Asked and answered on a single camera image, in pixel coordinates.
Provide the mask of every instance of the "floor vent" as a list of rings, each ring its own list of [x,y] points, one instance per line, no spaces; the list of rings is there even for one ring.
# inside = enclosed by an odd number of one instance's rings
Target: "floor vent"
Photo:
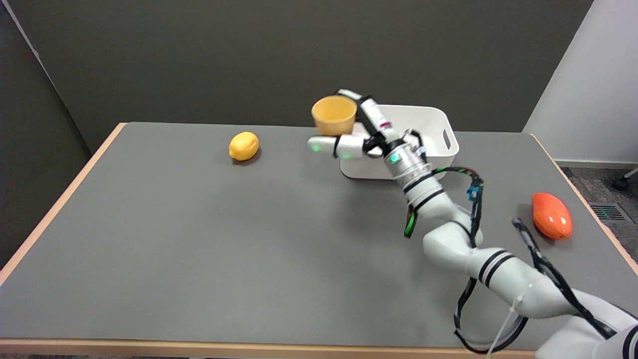
[[[605,223],[616,222],[633,222],[631,218],[623,211],[618,203],[613,202],[589,202],[596,216]]]

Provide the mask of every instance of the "blue connector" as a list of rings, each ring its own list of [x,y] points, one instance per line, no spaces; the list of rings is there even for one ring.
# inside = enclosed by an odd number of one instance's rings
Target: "blue connector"
[[[471,186],[470,188],[468,188],[468,200],[470,202],[474,202],[477,200],[477,193],[479,192],[479,187],[478,186]]]

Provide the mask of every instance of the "lemon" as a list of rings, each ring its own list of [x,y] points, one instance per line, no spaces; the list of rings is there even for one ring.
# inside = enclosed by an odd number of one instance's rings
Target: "lemon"
[[[252,132],[242,132],[230,140],[228,155],[238,161],[249,160],[259,149],[259,139]]]

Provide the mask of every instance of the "orange mango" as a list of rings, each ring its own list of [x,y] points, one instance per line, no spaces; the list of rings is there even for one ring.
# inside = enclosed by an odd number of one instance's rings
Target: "orange mango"
[[[531,197],[531,212],[538,230],[552,240],[565,240],[572,235],[572,215],[558,197],[538,192]]]

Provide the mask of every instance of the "orange cup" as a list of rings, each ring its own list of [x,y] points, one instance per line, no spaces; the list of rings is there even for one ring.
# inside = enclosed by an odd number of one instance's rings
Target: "orange cup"
[[[351,134],[355,126],[357,104],[343,96],[328,96],[317,101],[311,111],[315,126],[324,136]]]

